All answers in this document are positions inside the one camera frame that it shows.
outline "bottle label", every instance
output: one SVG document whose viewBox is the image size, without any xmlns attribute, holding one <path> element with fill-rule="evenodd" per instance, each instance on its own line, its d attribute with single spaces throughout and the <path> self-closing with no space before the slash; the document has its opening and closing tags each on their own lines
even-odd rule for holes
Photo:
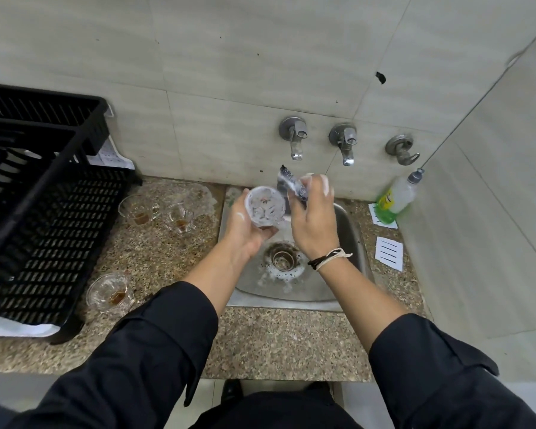
<svg viewBox="0 0 536 429">
<path fill-rule="evenodd" d="M 395 200 L 393 200 L 393 193 L 391 192 L 391 188 L 385 193 L 383 197 L 379 199 L 377 202 L 377 207 L 383 210 L 387 210 L 393 206 L 393 203 L 395 203 Z"/>
</svg>

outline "black shirt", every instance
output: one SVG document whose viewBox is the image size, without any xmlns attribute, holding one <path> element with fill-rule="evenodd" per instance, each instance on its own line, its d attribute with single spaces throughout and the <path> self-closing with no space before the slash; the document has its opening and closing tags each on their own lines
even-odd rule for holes
<svg viewBox="0 0 536 429">
<path fill-rule="evenodd" d="M 162 428 L 185 385 L 185 405 L 191 402 L 217 329 L 199 289 L 182 281 L 163 288 L 8 427 Z M 420 316 L 390 324 L 369 361 L 395 428 L 536 428 L 536 414 L 493 376 L 490 358 Z M 195 426 L 359 427 L 334 403 L 268 392 L 214 408 Z"/>
</svg>

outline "black sleeve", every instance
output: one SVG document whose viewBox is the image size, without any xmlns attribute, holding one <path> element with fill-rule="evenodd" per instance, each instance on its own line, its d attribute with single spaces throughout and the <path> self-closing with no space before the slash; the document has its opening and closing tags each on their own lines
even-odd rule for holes
<svg viewBox="0 0 536 429">
<path fill-rule="evenodd" d="M 177 282 L 123 317 L 80 367 L 10 428 L 162 428 L 193 397 L 218 329 L 208 298 Z"/>
<path fill-rule="evenodd" d="M 536 428 L 536 414 L 494 377 L 493 360 L 423 317 L 390 324 L 369 361 L 395 428 Z"/>
</svg>

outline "speckled countertop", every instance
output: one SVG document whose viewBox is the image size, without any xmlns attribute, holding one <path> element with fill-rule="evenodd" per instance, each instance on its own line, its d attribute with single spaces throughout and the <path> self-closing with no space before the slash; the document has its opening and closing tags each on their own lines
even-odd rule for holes
<svg viewBox="0 0 536 429">
<path fill-rule="evenodd" d="M 119 220 L 92 274 L 127 271 L 135 298 L 143 302 L 180 280 L 216 243 L 225 187 L 147 178 L 139 192 L 180 200 L 197 211 L 190 238 L 172 237 L 162 224 L 143 228 Z M 374 258 L 375 238 L 402 241 L 398 230 L 372 224 L 366 202 L 346 201 L 359 224 L 375 282 L 411 311 L 424 316 L 423 299 L 405 252 L 403 272 Z M 103 341 L 114 318 L 80 305 L 86 324 L 75 339 L 50 346 L 41 339 L 0 338 L 0 372 L 62 374 L 83 363 Z M 280 380 L 370 381 L 367 355 L 342 313 L 227 308 L 203 377 Z"/>
</svg>

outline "plastic bottle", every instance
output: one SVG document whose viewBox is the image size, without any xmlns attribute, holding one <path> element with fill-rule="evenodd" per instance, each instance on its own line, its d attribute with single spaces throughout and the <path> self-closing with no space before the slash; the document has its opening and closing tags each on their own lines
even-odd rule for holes
<svg viewBox="0 0 536 429">
<path fill-rule="evenodd" d="M 379 197 L 375 213 L 382 223 L 390 224 L 395 221 L 401 212 L 417 196 L 417 184 L 423 179 L 423 169 L 417 169 L 407 178 L 400 176 L 391 185 L 387 192 Z"/>
</svg>

